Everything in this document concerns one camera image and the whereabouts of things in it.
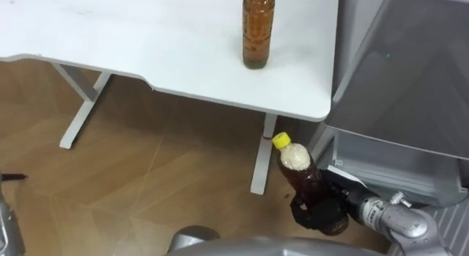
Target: amber bottle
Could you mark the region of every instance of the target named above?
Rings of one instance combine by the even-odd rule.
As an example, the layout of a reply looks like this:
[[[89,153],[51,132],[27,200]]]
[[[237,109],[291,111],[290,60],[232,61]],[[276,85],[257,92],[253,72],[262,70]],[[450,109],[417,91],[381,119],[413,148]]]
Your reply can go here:
[[[276,0],[243,0],[243,61],[247,68],[267,64]]]
[[[307,207],[312,208],[331,197],[333,193],[329,185],[321,178],[314,160],[303,145],[292,143],[284,132],[273,138],[273,144],[280,150],[278,165],[282,174]],[[344,215],[341,220],[320,231],[326,235],[338,235],[347,229],[348,224],[348,217]]]

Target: bottle cap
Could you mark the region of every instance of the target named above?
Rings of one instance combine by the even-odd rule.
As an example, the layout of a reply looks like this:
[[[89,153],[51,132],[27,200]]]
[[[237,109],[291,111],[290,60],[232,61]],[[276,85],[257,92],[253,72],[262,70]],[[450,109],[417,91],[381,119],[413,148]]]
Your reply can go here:
[[[292,140],[288,136],[287,132],[282,132],[274,136],[272,142],[277,150],[280,150],[281,148],[284,148],[292,143]]]

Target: white table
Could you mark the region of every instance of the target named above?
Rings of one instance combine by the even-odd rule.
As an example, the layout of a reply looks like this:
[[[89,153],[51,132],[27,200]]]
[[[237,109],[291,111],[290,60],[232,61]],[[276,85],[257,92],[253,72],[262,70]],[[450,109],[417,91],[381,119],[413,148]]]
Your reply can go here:
[[[111,74],[266,112],[251,186],[263,194],[277,115],[321,121],[330,111],[339,0],[276,0],[264,70],[243,67],[241,1],[0,0],[0,60],[52,62],[83,97],[63,148],[71,147]],[[94,87],[77,67],[102,72]]]

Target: wooden floor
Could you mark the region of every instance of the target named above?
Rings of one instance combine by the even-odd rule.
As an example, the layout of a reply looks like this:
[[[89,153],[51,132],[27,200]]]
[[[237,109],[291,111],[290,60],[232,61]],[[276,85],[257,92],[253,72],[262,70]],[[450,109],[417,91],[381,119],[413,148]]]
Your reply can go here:
[[[60,149],[80,105],[49,64],[0,63],[0,170],[29,176],[2,188],[28,256],[163,255],[190,224],[229,238],[326,238],[293,222],[292,190],[275,164],[266,194],[249,193],[262,114],[115,76],[75,147]],[[357,224],[332,239],[388,246]]]

